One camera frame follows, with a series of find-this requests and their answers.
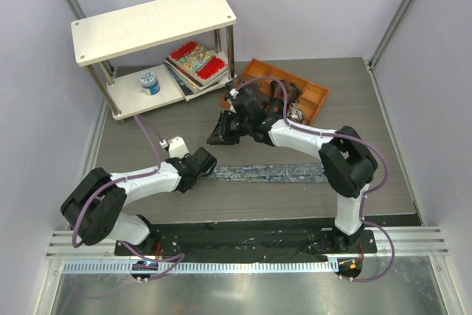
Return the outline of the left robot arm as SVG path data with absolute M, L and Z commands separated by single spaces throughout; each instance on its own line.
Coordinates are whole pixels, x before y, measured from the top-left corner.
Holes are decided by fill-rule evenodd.
M 127 215 L 127 204 L 158 193 L 195 188 L 200 179 L 213 172 L 217 159 L 206 149 L 170 157 L 160 165 L 129 173 L 91 170 L 60 207 L 60 213 L 73 227 L 72 245 L 93 246 L 110 238 L 131 247 L 141 255 L 151 254 L 159 233 L 141 215 Z

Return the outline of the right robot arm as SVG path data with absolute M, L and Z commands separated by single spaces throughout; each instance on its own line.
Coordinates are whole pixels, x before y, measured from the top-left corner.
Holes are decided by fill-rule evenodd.
M 334 246 L 341 252 L 350 252 L 357 247 L 364 229 L 364 197 L 378 164 L 369 149 L 360 143 L 353 128 L 344 126 L 340 131 L 316 131 L 286 120 L 281 111 L 265 111 L 252 96 L 239 94 L 232 100 L 230 109 L 220 113 L 206 143 L 236 145 L 242 136 L 319 159 L 328 183 L 337 194 Z

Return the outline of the grey floral tie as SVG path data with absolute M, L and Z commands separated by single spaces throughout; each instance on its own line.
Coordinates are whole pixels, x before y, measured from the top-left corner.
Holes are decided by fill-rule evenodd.
M 328 183 L 320 162 L 288 165 L 217 166 L 207 178 L 248 183 Z

